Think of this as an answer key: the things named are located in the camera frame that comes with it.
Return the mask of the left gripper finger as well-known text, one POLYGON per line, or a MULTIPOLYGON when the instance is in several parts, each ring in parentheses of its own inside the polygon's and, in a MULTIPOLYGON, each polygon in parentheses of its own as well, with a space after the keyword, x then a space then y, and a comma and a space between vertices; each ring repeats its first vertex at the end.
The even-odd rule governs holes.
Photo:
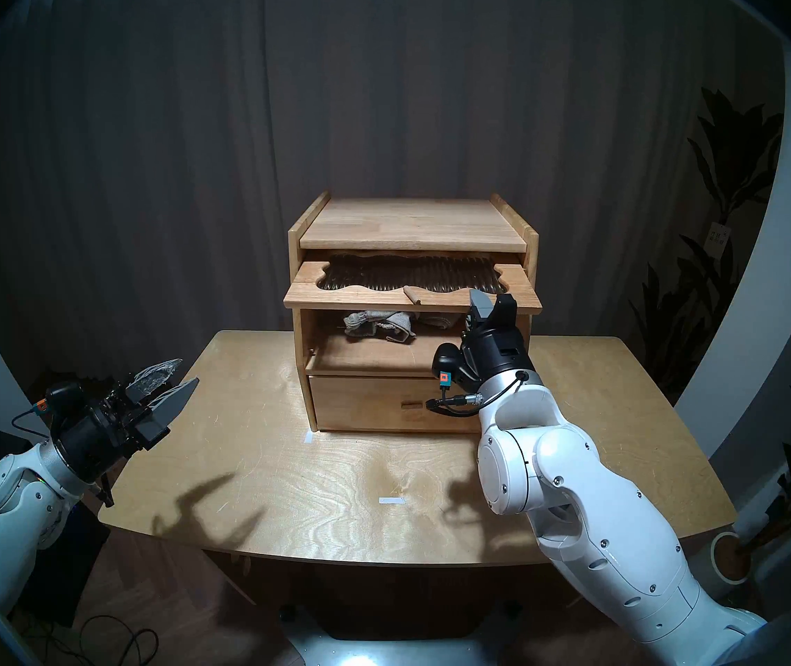
POLYGON ((150 401, 148 413, 136 423, 138 444, 156 445, 170 433, 170 423, 185 408, 199 382, 199 377, 194 377, 150 401))
POLYGON ((133 403, 144 401, 170 380, 181 362, 182 359, 166 360, 137 372, 124 389, 127 399, 133 403))

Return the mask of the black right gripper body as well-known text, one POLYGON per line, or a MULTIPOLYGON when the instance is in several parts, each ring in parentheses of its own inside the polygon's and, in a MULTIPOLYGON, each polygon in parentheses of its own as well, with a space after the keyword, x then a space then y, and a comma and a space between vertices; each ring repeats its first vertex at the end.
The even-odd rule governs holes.
POLYGON ((504 372, 525 371, 535 376, 525 337, 517 323, 498 324, 466 330, 461 335, 460 388, 476 393, 489 379, 504 372))

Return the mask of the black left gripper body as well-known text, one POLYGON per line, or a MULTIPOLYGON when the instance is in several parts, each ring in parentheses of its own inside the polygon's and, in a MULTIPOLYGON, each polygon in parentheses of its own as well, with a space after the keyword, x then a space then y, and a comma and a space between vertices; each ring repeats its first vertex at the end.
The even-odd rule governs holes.
POLYGON ((138 449, 124 426, 125 417, 140 412, 124 393, 103 399, 84 391, 55 392, 55 447, 65 465, 83 482, 94 482, 123 457, 138 449))

